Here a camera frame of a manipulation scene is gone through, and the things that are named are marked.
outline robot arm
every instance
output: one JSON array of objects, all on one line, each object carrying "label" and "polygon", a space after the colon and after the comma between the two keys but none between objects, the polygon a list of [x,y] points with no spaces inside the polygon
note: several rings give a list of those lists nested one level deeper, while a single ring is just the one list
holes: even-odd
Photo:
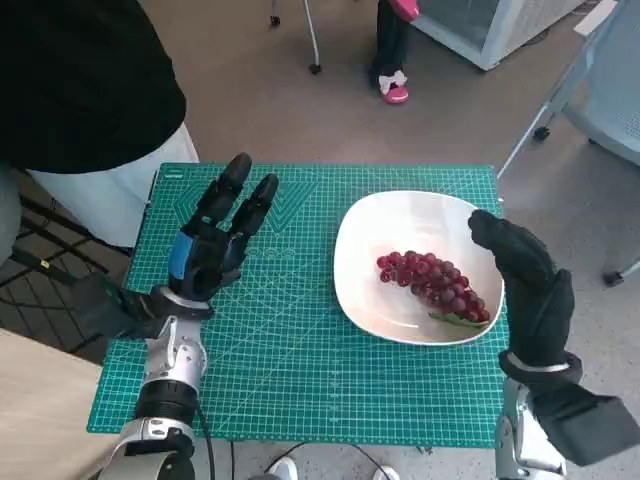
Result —
[{"label": "robot arm", "polygon": [[473,240],[491,250],[505,280],[509,349],[496,426],[500,479],[559,480],[566,460],[584,466],[640,443],[640,429],[622,401],[579,385],[582,362],[565,351],[574,309],[571,275],[558,270],[528,230],[476,211]]},{"label": "robot arm", "polygon": [[195,414],[202,415],[198,394],[207,368],[200,331],[214,315],[208,300],[240,278],[248,241],[262,225],[278,188],[277,177],[267,175],[240,205],[229,231],[220,230],[217,224],[233,207],[250,168],[249,156],[240,154],[208,187],[176,235],[168,286],[139,294],[95,275],[74,290],[75,307],[88,328],[110,338],[143,338],[147,343],[133,419],[123,427],[101,480],[194,478],[192,425]]}]

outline grape stem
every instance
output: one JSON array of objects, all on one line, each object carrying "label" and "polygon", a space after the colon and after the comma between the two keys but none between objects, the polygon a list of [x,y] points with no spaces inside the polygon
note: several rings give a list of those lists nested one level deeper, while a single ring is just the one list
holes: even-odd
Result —
[{"label": "grape stem", "polygon": [[470,328],[482,328],[489,325],[489,322],[478,322],[473,323],[465,318],[460,318],[455,313],[447,313],[446,315],[440,312],[429,312],[429,316],[431,318],[435,318],[436,320],[441,320],[443,322],[452,323],[454,325],[459,325],[461,327],[470,327]]}]

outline black pants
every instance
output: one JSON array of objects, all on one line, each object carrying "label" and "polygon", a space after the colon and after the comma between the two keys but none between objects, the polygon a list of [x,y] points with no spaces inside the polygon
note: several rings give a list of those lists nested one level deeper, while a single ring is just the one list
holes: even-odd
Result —
[{"label": "black pants", "polygon": [[389,0],[378,1],[378,31],[376,56],[369,67],[369,81],[378,86],[378,76],[391,76],[402,69],[407,55],[409,23],[391,8]]}]

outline white bow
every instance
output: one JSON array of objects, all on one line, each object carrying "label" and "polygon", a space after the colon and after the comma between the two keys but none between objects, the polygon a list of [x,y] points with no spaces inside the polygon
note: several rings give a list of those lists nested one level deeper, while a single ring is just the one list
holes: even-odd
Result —
[{"label": "white bow", "polygon": [[380,84],[380,91],[383,95],[389,93],[391,90],[391,84],[395,83],[397,86],[402,87],[405,83],[407,83],[407,77],[404,76],[402,71],[397,70],[396,73],[393,74],[393,77],[385,77],[384,75],[380,75],[378,77],[378,83]]}]

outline white pants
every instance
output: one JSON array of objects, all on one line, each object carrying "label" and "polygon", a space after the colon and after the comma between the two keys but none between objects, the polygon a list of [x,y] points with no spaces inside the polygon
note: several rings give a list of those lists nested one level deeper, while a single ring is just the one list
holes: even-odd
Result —
[{"label": "white pants", "polygon": [[198,163],[184,124],[157,150],[112,170],[75,175],[29,173],[95,237],[111,245],[133,247],[154,175],[165,162]]}]

